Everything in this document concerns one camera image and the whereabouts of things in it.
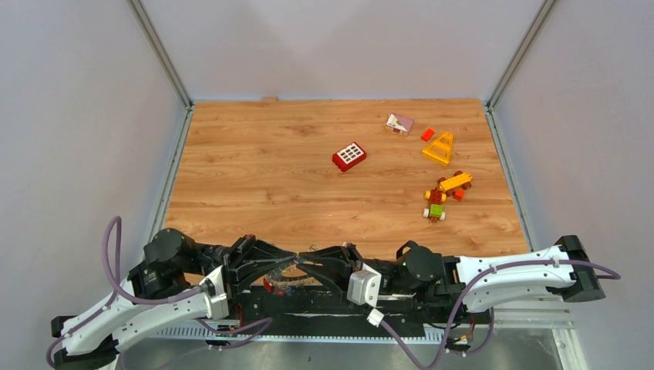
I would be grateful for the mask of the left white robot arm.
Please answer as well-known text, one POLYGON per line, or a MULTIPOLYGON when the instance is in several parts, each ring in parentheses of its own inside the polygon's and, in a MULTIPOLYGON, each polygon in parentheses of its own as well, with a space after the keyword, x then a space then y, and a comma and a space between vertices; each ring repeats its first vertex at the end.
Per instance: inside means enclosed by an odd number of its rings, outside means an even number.
POLYGON ((113 290, 77 316, 51 321, 55 341, 47 352, 54 369, 99 369, 143 338, 190 320, 221 320, 238 306, 250 285, 295 259, 295 253, 246 235, 230 247, 202 244, 173 228, 157 232, 144 259, 125 278, 109 263, 103 237, 103 268, 113 290))

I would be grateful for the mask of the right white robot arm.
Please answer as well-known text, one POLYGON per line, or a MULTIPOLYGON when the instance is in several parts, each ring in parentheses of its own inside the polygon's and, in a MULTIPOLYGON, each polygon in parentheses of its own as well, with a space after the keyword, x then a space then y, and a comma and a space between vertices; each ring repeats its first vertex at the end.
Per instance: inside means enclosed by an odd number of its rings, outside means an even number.
POLYGON ((379 308, 415 301, 449 321, 523 298, 558 295, 565 302, 603 299, 596 269, 575 235, 545 249, 500 257, 444 256, 407 241, 393 261, 366 259, 353 244, 299 255, 297 267, 343 301, 379 308))

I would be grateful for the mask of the large grey toothed keyring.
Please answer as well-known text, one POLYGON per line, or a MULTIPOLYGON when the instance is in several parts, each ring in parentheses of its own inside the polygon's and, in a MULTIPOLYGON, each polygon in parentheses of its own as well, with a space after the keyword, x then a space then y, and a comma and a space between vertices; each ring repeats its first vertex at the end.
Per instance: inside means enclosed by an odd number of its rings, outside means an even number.
POLYGON ((264 277, 273 281, 278 291, 277 296, 292 295, 304 286, 317 284, 317 280, 297 268, 297 264, 290 262, 268 272, 264 277))

